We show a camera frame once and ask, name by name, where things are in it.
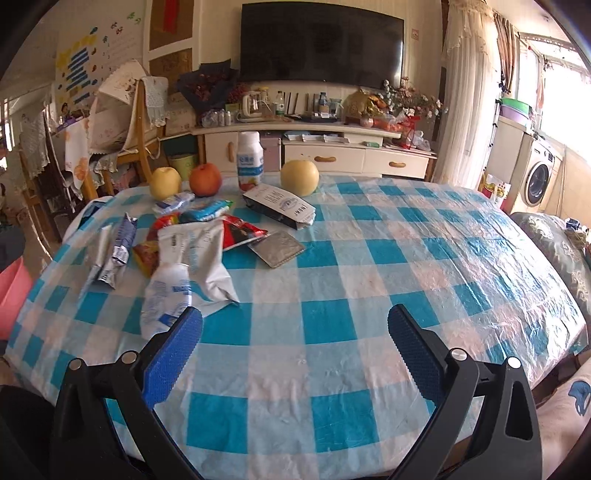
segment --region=plastic table cover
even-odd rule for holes
[[[349,479],[394,469],[433,405],[388,335],[393,304],[477,360],[519,357],[531,385],[587,343],[583,316],[556,271],[479,193],[321,176],[306,198],[316,221],[299,231],[246,208],[236,178],[218,197],[236,202],[234,215],[286,229],[307,249],[276,270],[248,247],[224,254],[241,303],[205,319],[202,342],[155,408],[205,478]],[[118,194],[68,239],[31,291],[7,357],[50,401],[72,358],[113,362],[143,346],[148,280],[133,261],[116,290],[92,287],[80,307],[76,299],[89,239],[129,212],[143,240],[153,204],[146,187]],[[121,412],[108,406],[133,454]],[[478,410],[475,401],[461,437]]]

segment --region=white lace curtain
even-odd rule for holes
[[[481,0],[450,0],[443,135],[434,181],[476,188],[485,166],[501,68],[493,12]]]

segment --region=television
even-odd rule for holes
[[[242,5],[244,82],[306,80],[400,86],[404,20],[360,8],[311,2]]]

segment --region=brown curtain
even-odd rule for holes
[[[495,25],[498,32],[497,45],[501,56],[501,72],[503,75],[503,92],[511,93],[515,63],[518,55],[517,35],[513,25],[495,12]]]

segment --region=poster with writing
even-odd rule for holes
[[[60,33],[56,56],[58,115],[89,109],[95,92],[112,72],[128,60],[141,61],[144,3],[122,3],[126,10],[119,5],[117,9],[101,7],[96,15],[88,12],[86,20],[80,20],[87,29],[77,40],[69,41],[72,32]],[[130,10],[130,4],[137,4],[137,9]]]

